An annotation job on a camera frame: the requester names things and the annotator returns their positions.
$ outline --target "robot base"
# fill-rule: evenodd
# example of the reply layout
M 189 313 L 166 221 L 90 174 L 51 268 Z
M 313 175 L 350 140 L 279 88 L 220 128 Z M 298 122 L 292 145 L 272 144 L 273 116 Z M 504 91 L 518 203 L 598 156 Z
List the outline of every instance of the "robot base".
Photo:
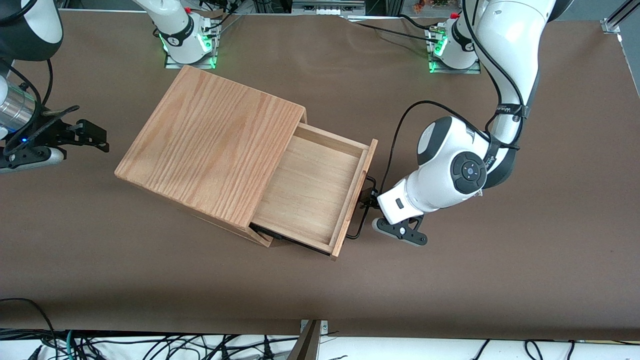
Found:
M 190 63 L 183 64 L 175 61 L 171 56 L 169 56 L 169 52 L 165 49 L 164 52 L 166 57 L 164 59 L 164 67 L 166 69 L 181 69 L 185 65 L 193 66 L 197 69 L 207 70 L 207 69 L 215 69 L 216 64 L 218 62 L 218 46 L 220 44 L 220 34 L 222 26 L 219 26 L 220 20 L 213 19 L 205 19 L 209 21 L 208 26 L 216 26 L 214 29 L 210 30 L 206 35 L 212 36 L 211 39 L 203 39 L 203 45 L 207 48 L 211 48 L 211 51 L 207 53 L 202 59 Z
M 438 26 L 444 26 L 444 23 L 441 22 Z M 436 38 L 437 34 L 432 33 L 429 30 L 424 31 L 424 36 L 426 38 Z M 473 65 L 466 69 L 453 69 L 445 65 L 442 60 L 435 56 L 433 53 L 435 52 L 436 44 L 432 42 L 427 43 L 427 54 L 429 56 L 429 72 L 441 72 L 444 74 L 480 74 L 480 61 L 476 60 Z

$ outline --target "brown table surface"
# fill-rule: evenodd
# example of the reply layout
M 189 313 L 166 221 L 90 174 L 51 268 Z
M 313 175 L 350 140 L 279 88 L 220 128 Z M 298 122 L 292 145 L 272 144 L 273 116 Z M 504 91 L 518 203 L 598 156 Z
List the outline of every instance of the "brown table surface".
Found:
M 367 226 L 333 262 L 295 245 L 265 249 L 118 180 L 177 71 L 162 68 L 144 13 L 62 19 L 49 104 L 79 104 L 67 122 L 106 128 L 111 152 L 67 147 L 61 165 L 0 177 L 0 293 L 37 301 L 56 328 L 294 334 L 299 319 L 322 318 L 341 335 L 640 336 L 640 101 L 618 39 L 597 22 L 545 30 L 506 183 L 427 215 L 425 247 Z M 380 180 L 414 101 L 441 101 L 478 126 L 495 109 L 486 73 L 430 74 L 425 57 L 420 40 L 338 17 L 245 16 L 224 32 L 214 72 L 306 106 L 313 126 L 377 138 L 370 175 Z M 18 65 L 45 89 L 43 63 Z M 444 115 L 423 106 L 406 119 L 388 183 L 416 168 L 420 133 Z M 24 305 L 0 311 L 2 327 L 44 326 Z

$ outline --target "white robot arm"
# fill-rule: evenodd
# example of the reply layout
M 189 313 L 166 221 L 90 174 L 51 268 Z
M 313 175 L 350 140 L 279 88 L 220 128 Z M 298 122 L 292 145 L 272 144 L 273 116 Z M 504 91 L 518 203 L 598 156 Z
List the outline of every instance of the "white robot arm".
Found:
M 99 126 L 85 119 L 75 125 L 62 121 L 78 106 L 56 111 L 46 108 L 51 88 L 40 98 L 27 77 L 10 64 L 12 59 L 49 60 L 60 48 L 62 38 L 62 23 L 53 0 L 0 2 L 0 63 L 24 82 L 18 86 L 0 77 L 0 140 L 4 140 L 0 174 L 55 165 L 66 158 L 62 145 L 90 145 L 109 151 L 106 131 Z
M 462 16 L 444 24 L 450 41 L 439 56 L 442 62 L 464 69 L 478 58 L 499 103 L 484 131 L 457 116 L 426 128 L 417 147 L 418 169 L 378 197 L 386 221 L 374 220 L 376 230 L 407 240 L 397 231 L 404 228 L 393 225 L 463 202 L 509 177 L 537 87 L 540 36 L 557 16 L 555 7 L 563 11 L 571 2 L 558 3 L 466 0 Z
M 194 63 L 212 51 L 208 37 L 218 25 L 187 12 L 179 0 L 133 0 L 151 17 L 169 55 L 183 64 Z

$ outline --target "green cable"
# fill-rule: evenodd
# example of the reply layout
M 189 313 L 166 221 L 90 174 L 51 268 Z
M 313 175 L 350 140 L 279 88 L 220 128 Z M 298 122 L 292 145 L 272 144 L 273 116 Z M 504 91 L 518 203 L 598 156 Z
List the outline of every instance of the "green cable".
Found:
M 72 332 L 73 330 L 69 330 L 69 332 L 67 333 L 67 355 L 69 356 L 70 360 L 75 360 L 73 353 L 71 353 L 71 333 Z

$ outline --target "wooden cabinet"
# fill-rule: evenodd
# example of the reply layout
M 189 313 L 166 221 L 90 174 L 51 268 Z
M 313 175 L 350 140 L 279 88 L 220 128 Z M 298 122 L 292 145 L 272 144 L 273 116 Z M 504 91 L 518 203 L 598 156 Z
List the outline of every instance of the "wooden cabinet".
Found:
M 265 229 L 335 259 L 376 140 L 306 124 L 304 107 L 184 67 L 115 174 L 264 246 Z

